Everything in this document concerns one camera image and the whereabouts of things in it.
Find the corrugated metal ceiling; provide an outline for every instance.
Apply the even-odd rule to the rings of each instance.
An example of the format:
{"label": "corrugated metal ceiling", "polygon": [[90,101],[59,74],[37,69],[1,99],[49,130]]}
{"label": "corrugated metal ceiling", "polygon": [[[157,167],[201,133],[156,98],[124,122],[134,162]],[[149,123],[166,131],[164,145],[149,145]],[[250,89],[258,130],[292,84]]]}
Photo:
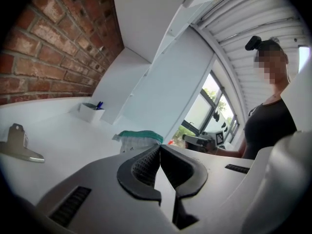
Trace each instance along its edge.
{"label": "corrugated metal ceiling", "polygon": [[277,37],[289,58],[291,78],[298,72],[298,45],[307,37],[288,0],[222,0],[198,23],[209,31],[228,55],[242,88],[248,111],[272,95],[268,83],[253,68],[255,51],[246,51],[251,36]]}

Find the person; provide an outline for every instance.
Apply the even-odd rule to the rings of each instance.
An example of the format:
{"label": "person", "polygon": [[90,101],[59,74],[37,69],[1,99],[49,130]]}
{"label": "person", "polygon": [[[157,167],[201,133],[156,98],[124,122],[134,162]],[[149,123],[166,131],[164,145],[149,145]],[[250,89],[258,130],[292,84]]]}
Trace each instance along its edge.
{"label": "person", "polygon": [[290,83],[287,55],[273,39],[262,41],[258,36],[253,36],[245,49],[257,49],[254,66],[269,80],[273,95],[249,112],[245,137],[238,151],[224,150],[210,143],[206,146],[209,154],[255,159],[260,149],[274,146],[281,138],[296,131],[293,118],[281,98],[281,93]]}

